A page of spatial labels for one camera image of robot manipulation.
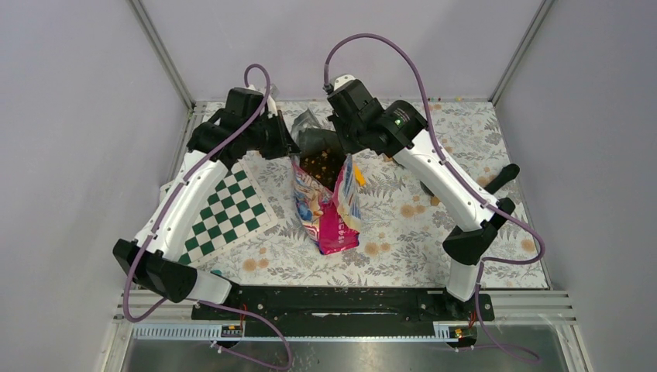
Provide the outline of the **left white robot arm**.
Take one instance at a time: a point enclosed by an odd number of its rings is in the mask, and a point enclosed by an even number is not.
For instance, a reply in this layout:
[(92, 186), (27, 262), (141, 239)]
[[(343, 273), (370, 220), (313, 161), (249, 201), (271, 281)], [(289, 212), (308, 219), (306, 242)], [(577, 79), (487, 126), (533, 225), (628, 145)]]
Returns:
[(199, 271), (179, 259), (185, 240), (215, 186), (247, 152), (272, 160), (298, 153), (269, 91), (253, 86), (233, 88), (223, 108), (197, 126), (187, 142), (181, 168), (147, 224), (131, 240), (119, 239), (112, 254), (137, 284), (178, 303), (211, 302), (229, 319), (240, 308), (231, 281)]

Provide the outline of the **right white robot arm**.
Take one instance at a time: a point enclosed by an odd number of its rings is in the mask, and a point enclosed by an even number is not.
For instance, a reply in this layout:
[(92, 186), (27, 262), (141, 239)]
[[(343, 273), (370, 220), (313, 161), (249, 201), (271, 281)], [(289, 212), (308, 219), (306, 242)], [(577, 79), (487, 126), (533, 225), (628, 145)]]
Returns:
[(383, 107), (352, 75), (327, 84), (329, 121), (347, 153), (372, 150), (409, 170), (446, 207), (456, 227), (443, 241), (450, 272), (445, 311), (464, 319), (475, 309), (480, 259), (512, 214), (515, 204), (480, 187), (448, 154), (433, 146), (431, 125), (409, 102)]

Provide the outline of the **pink blue pet food bag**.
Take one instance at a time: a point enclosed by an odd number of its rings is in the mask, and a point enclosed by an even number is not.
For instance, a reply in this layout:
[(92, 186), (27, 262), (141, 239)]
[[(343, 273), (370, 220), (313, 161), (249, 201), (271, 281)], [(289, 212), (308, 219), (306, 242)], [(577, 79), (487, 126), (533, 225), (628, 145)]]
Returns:
[(357, 247), (363, 218), (353, 156), (309, 109), (294, 119), (291, 136), (301, 149), (291, 163), (302, 226), (322, 255)]

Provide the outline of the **yellow plastic scoop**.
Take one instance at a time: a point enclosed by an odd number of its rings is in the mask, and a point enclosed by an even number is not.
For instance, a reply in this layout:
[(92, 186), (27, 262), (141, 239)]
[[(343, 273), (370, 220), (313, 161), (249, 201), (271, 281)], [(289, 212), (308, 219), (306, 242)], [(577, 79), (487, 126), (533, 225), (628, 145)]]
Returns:
[(356, 164), (353, 165), (353, 173), (354, 173), (354, 178), (356, 179), (356, 183), (360, 187), (363, 187), (366, 184), (366, 179)]

